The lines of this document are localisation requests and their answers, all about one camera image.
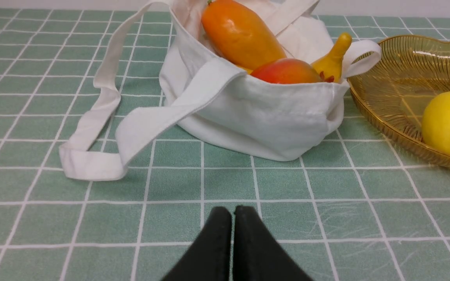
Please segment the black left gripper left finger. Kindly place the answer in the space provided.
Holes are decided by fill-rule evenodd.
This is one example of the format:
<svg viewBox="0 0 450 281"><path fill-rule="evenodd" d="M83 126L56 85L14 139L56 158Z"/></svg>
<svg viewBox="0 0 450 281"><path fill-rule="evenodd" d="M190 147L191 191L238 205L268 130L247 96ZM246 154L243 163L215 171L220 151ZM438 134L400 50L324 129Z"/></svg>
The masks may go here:
<svg viewBox="0 0 450 281"><path fill-rule="evenodd" d="M204 227L163 281L228 281L232 216L223 206L214 207Z"/></svg>

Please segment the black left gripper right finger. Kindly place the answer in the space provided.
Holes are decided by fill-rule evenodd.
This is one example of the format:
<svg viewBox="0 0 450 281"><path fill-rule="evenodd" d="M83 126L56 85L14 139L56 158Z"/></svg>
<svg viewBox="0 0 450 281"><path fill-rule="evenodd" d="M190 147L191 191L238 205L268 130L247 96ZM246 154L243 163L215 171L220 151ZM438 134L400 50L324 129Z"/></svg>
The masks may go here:
<svg viewBox="0 0 450 281"><path fill-rule="evenodd" d="M236 206L234 281L311 281L284 251L252 206Z"/></svg>

